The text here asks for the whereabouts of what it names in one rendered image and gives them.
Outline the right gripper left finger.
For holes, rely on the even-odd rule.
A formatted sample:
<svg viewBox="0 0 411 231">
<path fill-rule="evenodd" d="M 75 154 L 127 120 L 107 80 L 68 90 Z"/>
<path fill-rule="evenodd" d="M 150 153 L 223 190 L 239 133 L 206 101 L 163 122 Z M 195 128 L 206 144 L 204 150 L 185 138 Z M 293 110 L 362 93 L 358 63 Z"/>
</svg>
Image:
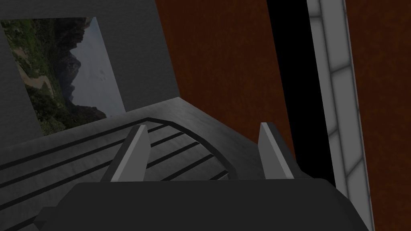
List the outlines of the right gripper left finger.
<svg viewBox="0 0 411 231">
<path fill-rule="evenodd" d="M 151 143 L 147 126 L 134 126 L 122 143 L 101 181 L 143 181 L 150 152 Z"/>
</svg>

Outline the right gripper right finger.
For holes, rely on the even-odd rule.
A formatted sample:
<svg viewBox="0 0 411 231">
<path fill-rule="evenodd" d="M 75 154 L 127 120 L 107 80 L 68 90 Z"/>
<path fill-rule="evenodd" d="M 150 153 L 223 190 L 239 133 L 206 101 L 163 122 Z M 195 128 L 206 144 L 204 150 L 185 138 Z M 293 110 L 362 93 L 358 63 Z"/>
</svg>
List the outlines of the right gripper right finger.
<svg viewBox="0 0 411 231">
<path fill-rule="evenodd" d="M 298 166 L 274 123 L 260 124 L 258 151 L 266 179 L 309 178 Z"/>
</svg>

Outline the landscape wall picture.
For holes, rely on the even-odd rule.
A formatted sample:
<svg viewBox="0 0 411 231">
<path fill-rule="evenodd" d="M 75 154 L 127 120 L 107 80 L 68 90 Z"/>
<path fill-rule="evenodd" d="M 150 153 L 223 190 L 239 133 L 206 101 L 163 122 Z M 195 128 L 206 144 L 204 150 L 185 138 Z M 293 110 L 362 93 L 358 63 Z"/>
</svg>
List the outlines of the landscape wall picture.
<svg viewBox="0 0 411 231">
<path fill-rule="evenodd" d="M 96 17 L 0 24 L 43 135 L 125 112 Z"/>
</svg>

